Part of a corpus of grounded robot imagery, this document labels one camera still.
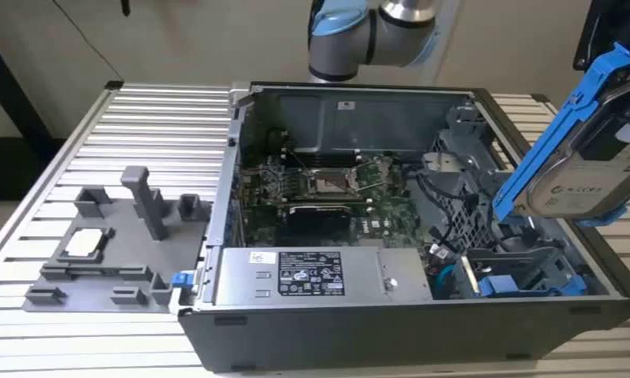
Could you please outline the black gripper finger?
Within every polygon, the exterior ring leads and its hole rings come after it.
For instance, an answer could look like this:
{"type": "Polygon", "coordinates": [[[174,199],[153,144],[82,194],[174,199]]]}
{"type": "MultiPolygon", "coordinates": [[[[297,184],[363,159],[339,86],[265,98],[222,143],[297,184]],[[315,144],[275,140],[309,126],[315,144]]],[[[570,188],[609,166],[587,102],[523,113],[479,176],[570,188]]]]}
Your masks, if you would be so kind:
{"type": "Polygon", "coordinates": [[[609,161],[630,143],[630,80],[610,94],[593,116],[582,145],[585,161],[609,161]]]}

